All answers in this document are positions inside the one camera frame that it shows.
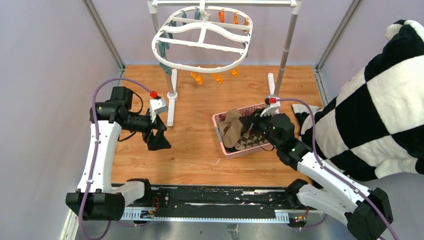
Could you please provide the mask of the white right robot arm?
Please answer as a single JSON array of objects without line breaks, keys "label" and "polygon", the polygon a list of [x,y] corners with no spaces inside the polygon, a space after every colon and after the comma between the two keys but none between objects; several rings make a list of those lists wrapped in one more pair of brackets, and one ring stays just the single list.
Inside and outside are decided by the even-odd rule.
[{"label": "white right robot arm", "polygon": [[369,189],[325,163],[295,137],[295,126],[286,114],[253,113],[239,120],[247,132],[264,137],[282,163],[323,187],[295,180],[286,189],[290,208],[303,205],[321,211],[345,225],[357,240],[378,240],[391,229],[393,214],[387,193],[379,187]]}]

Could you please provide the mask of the brown argyle sock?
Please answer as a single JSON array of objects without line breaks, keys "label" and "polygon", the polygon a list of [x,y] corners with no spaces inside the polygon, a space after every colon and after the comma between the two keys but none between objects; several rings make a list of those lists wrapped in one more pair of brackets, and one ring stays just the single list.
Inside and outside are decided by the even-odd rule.
[{"label": "brown argyle sock", "polygon": [[259,147],[267,144],[268,141],[259,133],[247,133],[242,131],[239,140],[234,145],[238,151]]}]

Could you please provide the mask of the tan sock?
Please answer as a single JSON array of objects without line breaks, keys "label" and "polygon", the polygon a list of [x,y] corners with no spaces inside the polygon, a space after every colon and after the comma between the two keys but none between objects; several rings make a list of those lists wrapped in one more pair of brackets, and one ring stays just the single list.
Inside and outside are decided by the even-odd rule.
[{"label": "tan sock", "polygon": [[223,144],[226,148],[233,148],[239,141],[243,124],[239,118],[233,118],[224,128]]},{"label": "tan sock", "polygon": [[236,134],[242,132],[243,124],[240,121],[241,114],[235,108],[229,110],[225,114],[218,116],[217,126],[221,134],[233,131]]}]

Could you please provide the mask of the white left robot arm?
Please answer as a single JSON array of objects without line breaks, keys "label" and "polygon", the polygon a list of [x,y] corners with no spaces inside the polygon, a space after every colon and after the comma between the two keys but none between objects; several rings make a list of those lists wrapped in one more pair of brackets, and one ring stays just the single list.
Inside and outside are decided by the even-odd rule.
[{"label": "white left robot arm", "polygon": [[122,130],[141,133],[148,150],[170,149],[165,138],[166,125],[159,114],[168,111],[166,100],[150,93],[144,115],[132,112],[135,93],[124,86],[112,89],[109,100],[96,102],[90,113],[90,145],[86,164],[75,192],[66,195],[66,205],[84,221],[118,221],[133,203],[142,207],[153,202],[151,184],[145,178],[133,178],[113,188],[111,173],[116,145]]}]

